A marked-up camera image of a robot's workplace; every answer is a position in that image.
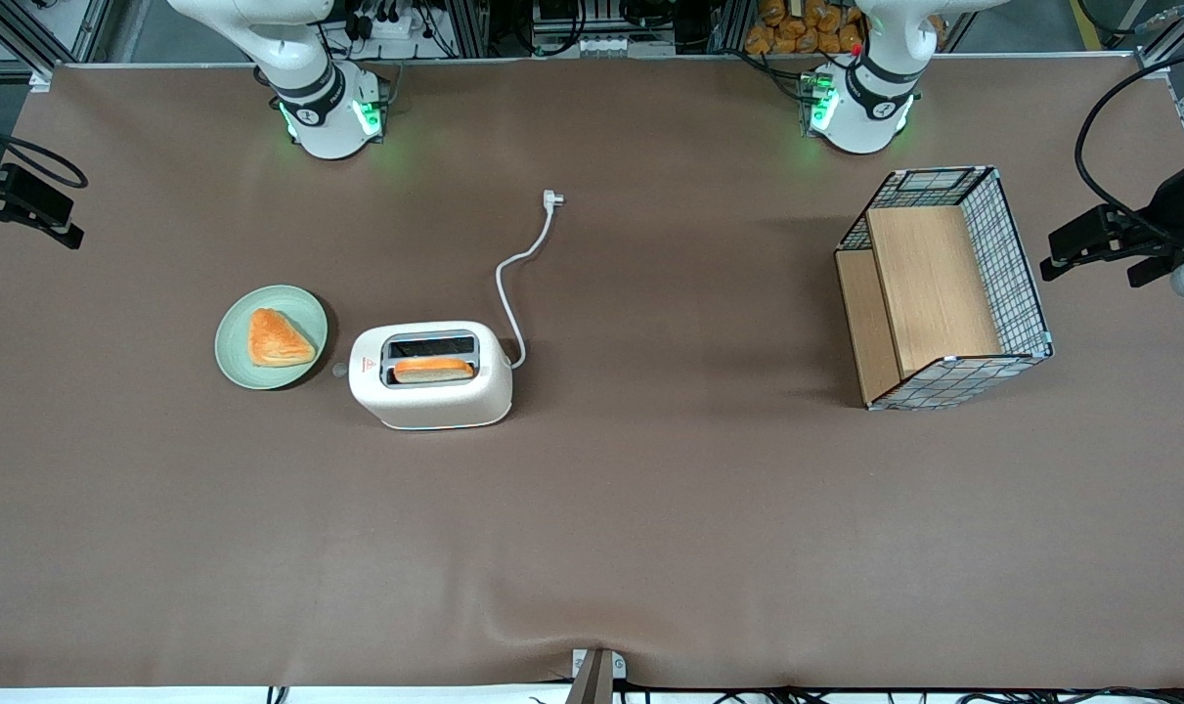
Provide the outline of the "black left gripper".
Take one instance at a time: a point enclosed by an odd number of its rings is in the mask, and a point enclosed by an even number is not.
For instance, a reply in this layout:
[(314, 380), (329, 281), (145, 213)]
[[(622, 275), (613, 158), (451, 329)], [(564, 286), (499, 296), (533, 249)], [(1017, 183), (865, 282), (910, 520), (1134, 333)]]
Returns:
[[(1184, 168), (1164, 179), (1145, 208), (1152, 226), (1173, 237), (1184, 248)], [(1041, 261), (1042, 280), (1053, 282), (1072, 269), (1098, 260), (1119, 260), (1140, 254), (1135, 227), (1111, 205), (1098, 205), (1048, 235), (1049, 256)], [(1172, 275), (1177, 256), (1145, 257), (1127, 269), (1130, 286), (1148, 286)]]

